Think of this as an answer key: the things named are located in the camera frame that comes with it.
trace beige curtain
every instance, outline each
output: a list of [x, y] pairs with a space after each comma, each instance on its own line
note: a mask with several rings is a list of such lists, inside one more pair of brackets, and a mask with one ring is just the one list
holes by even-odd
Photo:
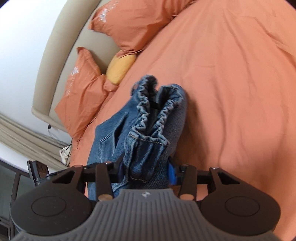
[[0, 114], [0, 142], [28, 157], [28, 160], [38, 160], [55, 170], [67, 168], [61, 163], [59, 155], [59, 150], [67, 146], [66, 143], [57, 143], [56, 140], [35, 133], [2, 114]]

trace pillowcase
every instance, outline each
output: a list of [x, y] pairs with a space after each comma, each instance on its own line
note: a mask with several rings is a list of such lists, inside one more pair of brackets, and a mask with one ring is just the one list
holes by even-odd
[[89, 29], [111, 36], [118, 57], [137, 53], [193, 0], [111, 0], [98, 8]]
[[108, 93], [117, 89], [101, 74], [90, 51], [79, 47], [77, 52], [78, 58], [67, 79], [64, 95], [54, 109], [75, 141], [81, 138]]
[[137, 55], [129, 54], [122, 58], [113, 57], [106, 71], [106, 77], [114, 85], [119, 85], [127, 71], [136, 61]]

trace yellow pillow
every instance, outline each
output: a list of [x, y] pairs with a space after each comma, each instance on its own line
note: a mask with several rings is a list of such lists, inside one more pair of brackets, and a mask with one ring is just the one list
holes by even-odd
[[114, 85], [119, 85], [136, 58], [136, 54], [126, 55], [121, 58], [115, 55], [107, 68], [106, 77]]

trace jeans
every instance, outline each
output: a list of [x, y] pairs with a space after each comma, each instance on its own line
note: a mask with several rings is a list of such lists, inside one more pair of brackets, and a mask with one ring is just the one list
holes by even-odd
[[[142, 77], [126, 105], [96, 127], [87, 164], [115, 162], [124, 154], [123, 181], [112, 183], [115, 196], [122, 188], [168, 188], [168, 157], [182, 133], [187, 103], [179, 85], [156, 91], [156, 84], [154, 76]], [[89, 183], [90, 200], [96, 200], [95, 192], [95, 183]]]

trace beige headboard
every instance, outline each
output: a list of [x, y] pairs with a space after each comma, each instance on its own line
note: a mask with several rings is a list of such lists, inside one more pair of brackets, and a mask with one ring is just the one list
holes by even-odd
[[77, 59], [77, 47], [89, 49], [102, 73], [119, 51], [105, 34], [87, 29], [93, 12], [110, 0], [68, 0], [46, 44], [40, 63], [32, 113], [46, 123], [65, 130], [54, 112], [60, 101], [68, 75]]

